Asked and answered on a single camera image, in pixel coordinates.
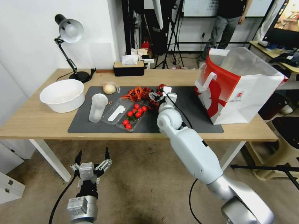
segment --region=wooden table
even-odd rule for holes
[[[77,112],[55,113],[39,100],[40,92],[70,69],[57,69],[48,80],[25,102],[0,129],[0,138],[29,139],[59,175],[69,181],[70,174],[44,139],[89,139],[89,140],[168,140],[159,133],[68,133],[68,128]],[[84,84],[84,94],[90,86],[99,86],[104,81],[116,82],[120,86],[194,86],[198,70],[145,70],[144,76],[115,77],[113,72],[95,73],[92,80]],[[224,170],[246,141],[276,141],[277,138],[259,115],[250,123],[223,125],[224,133],[200,133],[205,141],[232,141],[231,147],[220,160]]]
[[[282,53],[285,53],[287,51],[282,49],[273,49],[273,50],[267,50],[263,46],[258,44],[258,41],[249,41],[250,46],[253,46],[250,48],[250,51],[255,53],[257,56],[259,56],[261,59],[265,60],[266,62],[269,62],[269,60],[276,58]],[[299,76],[299,68],[293,67],[291,65],[288,65],[286,63],[276,62],[274,63],[276,65],[279,65],[283,69],[287,69],[291,73],[290,79],[283,84],[282,86],[278,87],[278,89],[299,89],[299,81],[296,81],[296,77]]]

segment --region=person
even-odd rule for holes
[[[212,47],[222,34],[219,49],[225,49],[238,24],[242,24],[252,0],[219,0],[219,9],[214,22],[211,38],[206,44],[199,61],[205,61]]]

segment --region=tissue box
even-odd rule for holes
[[[142,76],[144,75],[144,63],[138,61],[137,65],[122,65],[121,62],[115,62],[113,70],[115,76]]]

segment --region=red and white bag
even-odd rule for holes
[[[195,92],[213,124],[248,123],[287,81],[247,48],[211,49]]]

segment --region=jeans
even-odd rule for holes
[[[202,55],[200,56],[200,61],[205,61],[209,54],[209,50],[215,46],[217,40],[222,34],[221,41],[218,45],[219,49],[225,49],[230,42],[230,39],[239,23],[240,17],[226,19],[220,16],[216,17],[214,22],[213,30],[211,33],[211,38],[206,44]]]

